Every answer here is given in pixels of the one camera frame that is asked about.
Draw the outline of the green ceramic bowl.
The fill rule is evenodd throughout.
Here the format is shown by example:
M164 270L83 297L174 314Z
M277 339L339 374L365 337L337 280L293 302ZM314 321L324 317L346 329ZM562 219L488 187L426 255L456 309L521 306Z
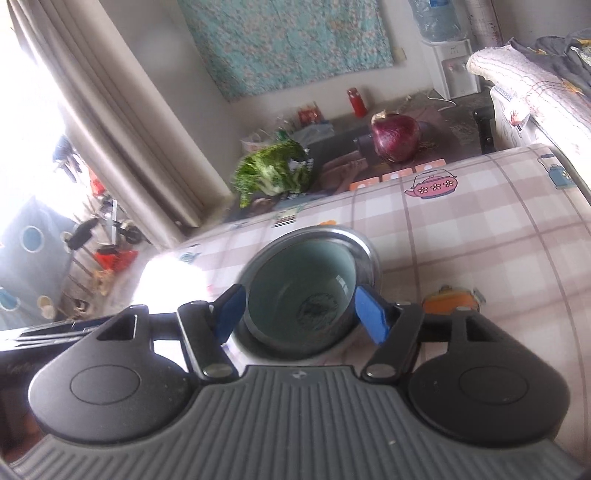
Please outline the green ceramic bowl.
M246 328L280 356L318 355L353 327L356 262L337 242L304 240L260 258L242 285Z

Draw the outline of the large steel bowl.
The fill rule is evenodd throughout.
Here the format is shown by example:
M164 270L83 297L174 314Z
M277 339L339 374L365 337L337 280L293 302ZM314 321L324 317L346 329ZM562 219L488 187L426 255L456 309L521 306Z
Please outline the large steel bowl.
M243 267L246 307L230 341L252 363L327 357L360 331L353 294L378 287L370 240L342 226L311 226L273 240Z

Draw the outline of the plaid teapot tablecloth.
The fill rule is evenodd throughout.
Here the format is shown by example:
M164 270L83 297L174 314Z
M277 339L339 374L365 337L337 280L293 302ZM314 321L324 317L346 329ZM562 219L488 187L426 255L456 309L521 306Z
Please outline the plaid teapot tablecloth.
M482 313L558 370L571 406L559 444L590 459L590 204L551 175L544 146L505 150L440 169L442 195L426 197L426 173L223 224L148 262L132 300L169 312L211 300L276 238L337 224L377 251L382 293L419 302L443 286L474 292Z

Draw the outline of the green leafy cabbage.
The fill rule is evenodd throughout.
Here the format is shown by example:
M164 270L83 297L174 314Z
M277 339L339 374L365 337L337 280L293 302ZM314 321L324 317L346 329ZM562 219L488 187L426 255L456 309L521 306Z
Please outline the green leafy cabbage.
M311 185L311 159L300 143L288 139L242 158L232 176L239 207L252 203L253 196L301 194Z

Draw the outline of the white plastic bag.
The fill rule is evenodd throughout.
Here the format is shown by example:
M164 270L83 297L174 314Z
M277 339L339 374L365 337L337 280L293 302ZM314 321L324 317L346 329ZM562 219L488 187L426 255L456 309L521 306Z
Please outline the white plastic bag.
M240 139L240 144L242 144L243 154L249 155L266 149L267 147L270 147L279 141L280 138L277 137L276 132L271 131L269 133L266 130L257 129L256 131L253 131L249 135Z

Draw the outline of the red cabbage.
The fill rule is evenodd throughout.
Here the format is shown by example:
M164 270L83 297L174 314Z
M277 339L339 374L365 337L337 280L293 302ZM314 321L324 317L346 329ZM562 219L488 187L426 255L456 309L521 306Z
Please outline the red cabbage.
M391 163L406 163L419 150L422 132L412 117L382 111L370 120L372 136L378 156Z

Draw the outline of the beige curtain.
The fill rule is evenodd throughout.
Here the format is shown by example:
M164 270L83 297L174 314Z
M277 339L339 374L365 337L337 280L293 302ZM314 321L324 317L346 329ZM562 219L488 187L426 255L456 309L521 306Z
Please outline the beige curtain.
M61 95L70 142L158 248L229 194L97 1L10 1L16 36Z

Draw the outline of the red thermos bottle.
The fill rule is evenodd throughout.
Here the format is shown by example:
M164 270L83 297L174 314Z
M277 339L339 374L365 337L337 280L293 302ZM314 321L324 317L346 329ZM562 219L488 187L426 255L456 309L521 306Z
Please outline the red thermos bottle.
M356 88L349 88L348 90L348 97L349 103L351 103L353 108L353 113L355 113L356 118L363 118L368 114L368 109L363 101L362 95Z

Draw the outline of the white water dispenser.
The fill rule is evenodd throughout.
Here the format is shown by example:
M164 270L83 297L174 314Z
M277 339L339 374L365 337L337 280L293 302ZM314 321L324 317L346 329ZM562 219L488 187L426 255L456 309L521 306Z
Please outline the white water dispenser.
M422 41L422 50L434 90L445 100L455 100L481 92L478 78L469 72L473 51L469 39L460 41Z

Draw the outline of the white lace bed cover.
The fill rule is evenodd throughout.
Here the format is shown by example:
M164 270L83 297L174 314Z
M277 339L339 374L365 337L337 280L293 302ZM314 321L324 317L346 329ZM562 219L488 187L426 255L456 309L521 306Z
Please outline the white lace bed cover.
M510 45L485 48L468 60L468 70L509 94L515 113L528 113L570 158L590 150L590 99L576 87L528 60Z

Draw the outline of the rolled patterned mat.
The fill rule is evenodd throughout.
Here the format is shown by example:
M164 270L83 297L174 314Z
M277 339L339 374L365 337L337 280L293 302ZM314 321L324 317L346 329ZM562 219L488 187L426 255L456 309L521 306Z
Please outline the rolled patterned mat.
M468 19L480 48L503 45L501 30L492 0L465 0Z

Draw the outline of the blue water jug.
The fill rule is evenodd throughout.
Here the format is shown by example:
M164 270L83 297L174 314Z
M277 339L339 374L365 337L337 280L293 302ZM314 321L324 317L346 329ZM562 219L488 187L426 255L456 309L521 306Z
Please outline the blue water jug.
M409 3L425 41L438 43L466 38L452 0L410 0Z

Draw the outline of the grey blanket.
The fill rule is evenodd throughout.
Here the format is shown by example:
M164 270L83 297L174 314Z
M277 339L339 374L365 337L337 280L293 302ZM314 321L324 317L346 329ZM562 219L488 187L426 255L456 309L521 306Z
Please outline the grey blanket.
M591 89L590 29L568 36L544 36L524 45L515 38L509 44L529 61L568 82L587 98Z

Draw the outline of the teal floral wall cloth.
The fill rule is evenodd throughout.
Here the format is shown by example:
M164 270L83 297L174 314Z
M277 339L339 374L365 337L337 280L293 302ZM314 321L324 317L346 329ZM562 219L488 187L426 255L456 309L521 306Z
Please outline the teal floral wall cloth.
M182 1L187 28L228 101L391 68L376 1Z

